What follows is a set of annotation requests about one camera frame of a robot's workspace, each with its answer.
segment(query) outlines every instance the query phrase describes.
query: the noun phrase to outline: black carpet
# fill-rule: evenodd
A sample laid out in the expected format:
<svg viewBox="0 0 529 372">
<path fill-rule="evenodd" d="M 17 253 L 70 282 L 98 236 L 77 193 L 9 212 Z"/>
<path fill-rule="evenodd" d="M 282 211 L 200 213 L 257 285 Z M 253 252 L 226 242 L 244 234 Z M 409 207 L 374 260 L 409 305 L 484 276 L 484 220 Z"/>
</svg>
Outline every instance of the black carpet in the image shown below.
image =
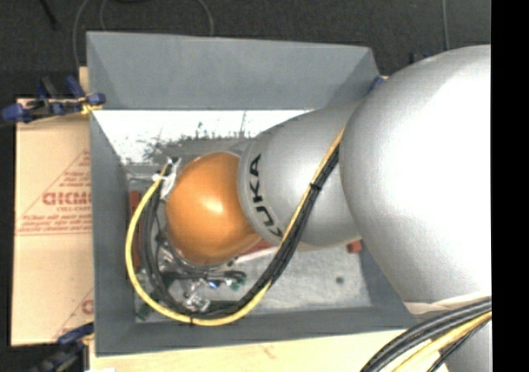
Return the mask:
<svg viewBox="0 0 529 372">
<path fill-rule="evenodd" d="M 15 94 L 32 94 L 39 77 L 76 70 L 72 35 L 84 0 L 46 0 L 55 30 L 39 0 L 0 0 L 0 107 Z M 207 15 L 196 0 L 120 2 L 90 0 L 79 18 L 75 47 L 85 61 L 84 32 L 101 29 L 206 36 Z M 203 0 L 215 36 L 281 41 L 335 42 L 371 47 L 381 74 L 411 59 L 446 49 L 491 42 L 491 0 Z M 21 370 L 49 347 L 9 348 L 12 273 L 12 130 L 0 129 L 0 371 Z"/>
</svg>

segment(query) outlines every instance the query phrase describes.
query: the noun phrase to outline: black cable bundle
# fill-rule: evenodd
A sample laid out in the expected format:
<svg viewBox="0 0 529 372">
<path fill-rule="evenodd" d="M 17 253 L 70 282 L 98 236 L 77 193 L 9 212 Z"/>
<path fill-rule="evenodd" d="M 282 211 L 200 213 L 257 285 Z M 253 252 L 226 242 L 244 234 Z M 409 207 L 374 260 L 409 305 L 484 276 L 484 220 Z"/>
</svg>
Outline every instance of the black cable bundle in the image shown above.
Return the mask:
<svg viewBox="0 0 529 372">
<path fill-rule="evenodd" d="M 492 311 L 492 298 L 488 297 L 477 303 L 472 303 L 462 308 L 451 310 L 443 313 L 438 317 L 434 317 L 429 321 L 425 321 L 410 328 L 408 331 L 397 336 L 382 349 L 380 349 L 362 368 L 360 372 L 378 372 L 383 367 L 387 366 L 400 355 L 418 346 L 424 341 L 441 336 L 456 327 L 465 324 L 466 322 L 479 317 L 487 312 Z M 478 329 L 483 327 L 487 322 L 477 326 L 472 331 L 461 337 L 459 340 L 449 346 L 441 357 L 436 360 L 434 365 L 428 370 L 432 372 L 437 370 L 456 350 L 458 350 Z"/>
<path fill-rule="evenodd" d="M 182 303 L 178 302 L 169 292 L 164 282 L 164 278 L 158 269 L 157 259 L 153 256 L 153 250 L 151 246 L 151 229 L 154 225 L 155 214 L 160 203 L 160 188 L 153 194 L 152 199 L 149 201 L 149 205 L 144 215 L 143 224 L 141 227 L 141 261 L 145 266 L 147 277 L 150 281 L 150 285 L 155 291 L 155 295 L 174 308 L 176 312 L 193 316 L 193 317 L 204 317 L 204 318 L 216 318 L 225 317 L 231 315 L 234 312 L 240 311 L 246 306 L 253 297 L 270 282 L 270 285 L 274 284 L 281 274 L 286 269 L 288 263 L 293 257 L 298 244 L 303 234 L 303 229 L 310 216 L 312 207 L 317 200 L 317 196 L 322 189 L 323 184 L 327 178 L 331 175 L 332 171 L 336 167 L 339 158 L 340 145 L 336 145 L 334 151 L 329 155 L 326 163 L 323 165 L 320 174 L 316 177 L 314 182 L 310 184 L 309 194 L 300 207 L 299 214 L 292 226 L 290 233 L 284 238 L 281 246 L 276 252 L 274 258 L 270 261 L 268 267 L 263 274 L 257 279 L 254 285 L 249 289 L 246 294 L 238 301 L 234 303 L 229 302 L 213 302 L 206 312 L 192 312 L 187 309 Z"/>
</svg>

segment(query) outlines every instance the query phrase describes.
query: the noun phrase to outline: cable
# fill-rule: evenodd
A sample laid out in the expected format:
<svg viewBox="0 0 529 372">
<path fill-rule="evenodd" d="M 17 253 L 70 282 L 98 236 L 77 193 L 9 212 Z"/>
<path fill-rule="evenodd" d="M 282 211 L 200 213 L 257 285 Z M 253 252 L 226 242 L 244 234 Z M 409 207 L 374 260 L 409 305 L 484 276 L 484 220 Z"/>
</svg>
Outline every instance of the cable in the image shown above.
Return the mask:
<svg viewBox="0 0 529 372">
<path fill-rule="evenodd" d="M 171 309 L 162 306 L 157 303 L 140 285 L 138 278 L 134 272 L 134 266 L 132 264 L 131 257 L 131 248 L 132 242 L 134 239 L 135 229 L 140 219 L 142 212 L 145 209 L 147 203 L 153 198 L 155 192 L 157 191 L 162 177 L 166 171 L 167 166 L 162 169 L 161 176 L 157 179 L 147 190 L 144 197 L 141 199 L 138 207 L 136 208 L 134 214 L 132 215 L 131 222 L 129 224 L 126 241 L 125 241 L 125 263 L 126 271 L 128 273 L 129 279 L 138 295 L 143 299 L 145 303 L 151 306 L 156 312 L 159 312 L 166 317 L 174 319 L 180 322 L 186 322 L 190 324 L 202 325 L 202 326 L 219 326 L 231 323 L 244 317 L 248 312 L 250 312 L 264 297 L 272 283 L 281 275 L 289 259 L 292 257 L 293 251 L 295 250 L 299 238 L 301 237 L 301 231 L 303 230 L 303 225 L 307 220 L 307 215 L 312 208 L 316 196 L 320 190 L 322 183 L 325 181 L 326 177 L 332 172 L 334 165 L 337 163 L 337 153 L 340 146 L 341 137 L 343 135 L 345 128 L 340 131 L 336 139 L 332 142 L 331 147 L 327 151 L 323 161 L 317 168 L 316 173 L 312 179 L 312 182 L 307 186 L 305 193 L 302 196 L 302 199 L 296 208 L 293 217 L 288 224 L 287 229 L 285 230 L 283 240 L 279 244 L 278 252 L 274 257 L 273 261 L 270 263 L 269 268 L 263 273 L 260 279 L 257 280 L 254 287 L 246 294 L 243 298 L 242 303 L 237 303 L 234 305 L 236 309 L 234 312 L 228 312 L 227 315 L 214 318 L 203 318 L 195 317 L 192 315 L 184 315 L 179 312 L 175 312 Z"/>
<path fill-rule="evenodd" d="M 99 26 L 103 31 L 107 30 L 107 24 L 105 24 L 104 21 L 104 11 L 107 6 L 108 0 L 102 0 L 101 6 L 99 7 Z M 197 0 L 197 2 L 200 3 L 200 5 L 203 7 L 204 11 L 207 15 L 207 22 L 209 25 L 209 36 L 214 36 L 215 34 L 215 22 L 213 20 L 213 15 L 211 14 L 211 11 L 209 10 L 209 7 L 207 7 L 207 4 L 203 0 Z"/>
<path fill-rule="evenodd" d="M 448 346 L 450 343 L 465 337 L 469 332 L 474 330 L 476 327 L 488 322 L 492 318 L 492 312 L 487 312 L 481 316 L 478 316 L 470 321 L 467 321 L 463 325 L 456 329 L 446 333 L 444 336 L 439 337 L 437 340 L 432 341 L 428 345 L 422 347 L 419 351 L 408 357 L 403 363 L 397 366 L 393 372 L 403 372 L 410 370 L 417 363 L 424 361 L 427 357 L 433 355 L 436 351 L 441 350 L 443 347 Z"/>
<path fill-rule="evenodd" d="M 107 30 L 107 26 L 105 25 L 105 21 L 103 20 L 103 12 L 105 10 L 105 7 L 107 6 L 108 0 L 102 0 L 101 6 L 99 7 L 99 26 L 103 31 Z"/>
<path fill-rule="evenodd" d="M 442 21 L 443 21 L 443 43 L 444 49 L 450 50 L 450 37 L 448 36 L 448 19 L 446 13 L 446 0 L 441 0 L 441 11 L 442 11 Z"/>
<path fill-rule="evenodd" d="M 492 299 L 486 298 L 485 300 L 457 308 L 443 313 L 438 317 L 434 317 L 429 321 L 420 323 L 382 347 L 360 372 L 380 371 L 383 367 L 413 347 L 431 338 L 436 338 L 444 332 L 462 325 L 469 319 L 486 313 L 490 309 L 492 309 Z"/>
<path fill-rule="evenodd" d="M 204 11 L 207 15 L 207 21 L 209 22 L 209 36 L 214 36 L 215 34 L 215 22 L 213 20 L 213 15 L 209 11 L 209 7 L 207 7 L 207 4 L 203 0 L 196 0 L 201 4 L 201 6 L 204 8 Z"/>
<path fill-rule="evenodd" d="M 75 67 L 77 70 L 79 70 L 79 67 L 81 66 L 79 62 L 79 56 L 77 54 L 77 27 L 79 26 L 79 18 L 81 17 L 85 7 L 88 5 L 88 2 L 90 2 L 90 0 L 83 0 L 81 3 L 81 6 L 75 14 L 74 27 L 72 29 L 72 51 L 74 52 Z"/>
<path fill-rule="evenodd" d="M 441 353 L 441 356 L 433 363 L 433 365 L 430 366 L 430 369 L 427 370 L 427 372 L 435 372 L 438 370 L 446 361 L 446 359 L 454 354 L 459 348 L 461 348 L 462 345 L 464 345 L 467 340 L 469 340 L 476 332 L 478 332 L 480 329 L 485 327 L 487 325 L 487 322 L 483 322 L 481 325 L 474 328 L 472 331 L 470 331 L 466 336 L 456 341 L 454 344 L 452 344 L 450 347 L 448 347 L 446 350 L 444 350 Z"/>
</svg>

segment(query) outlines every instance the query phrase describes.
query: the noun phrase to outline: cardboard sheet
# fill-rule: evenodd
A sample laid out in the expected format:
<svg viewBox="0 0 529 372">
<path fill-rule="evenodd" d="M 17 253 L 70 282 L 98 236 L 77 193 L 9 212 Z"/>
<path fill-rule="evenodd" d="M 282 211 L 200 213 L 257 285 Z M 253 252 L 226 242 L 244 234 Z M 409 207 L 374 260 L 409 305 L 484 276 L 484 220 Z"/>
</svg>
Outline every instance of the cardboard sheet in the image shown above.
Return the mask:
<svg viewBox="0 0 529 372">
<path fill-rule="evenodd" d="M 88 117 L 17 127 L 12 345 L 93 320 Z"/>
</svg>

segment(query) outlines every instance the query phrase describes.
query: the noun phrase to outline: gray panel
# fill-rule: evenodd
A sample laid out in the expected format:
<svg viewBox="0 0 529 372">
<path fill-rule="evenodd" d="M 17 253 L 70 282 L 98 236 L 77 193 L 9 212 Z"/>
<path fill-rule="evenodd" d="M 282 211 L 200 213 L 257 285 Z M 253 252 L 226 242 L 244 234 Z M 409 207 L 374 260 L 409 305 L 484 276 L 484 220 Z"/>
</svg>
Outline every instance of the gray panel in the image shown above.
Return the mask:
<svg viewBox="0 0 529 372">
<path fill-rule="evenodd" d="M 128 204 L 125 173 L 95 117 L 91 117 L 90 135 L 95 325 L 109 330 L 98 332 L 97 345 L 106 347 L 128 333 L 127 318 L 134 315 L 123 252 Z"/>
<path fill-rule="evenodd" d="M 313 109 L 363 97 L 378 75 L 371 50 L 349 45 L 117 32 L 87 42 L 91 91 L 109 109 Z"/>
<path fill-rule="evenodd" d="M 377 76 L 369 49 L 344 45 L 90 33 L 88 56 L 91 90 L 107 95 L 106 109 L 310 109 L 360 98 Z M 99 355 L 301 339 L 415 323 L 367 251 L 360 261 L 370 305 L 262 312 L 214 328 L 137 322 L 123 254 L 125 173 L 94 118 L 91 133 Z"/>
</svg>

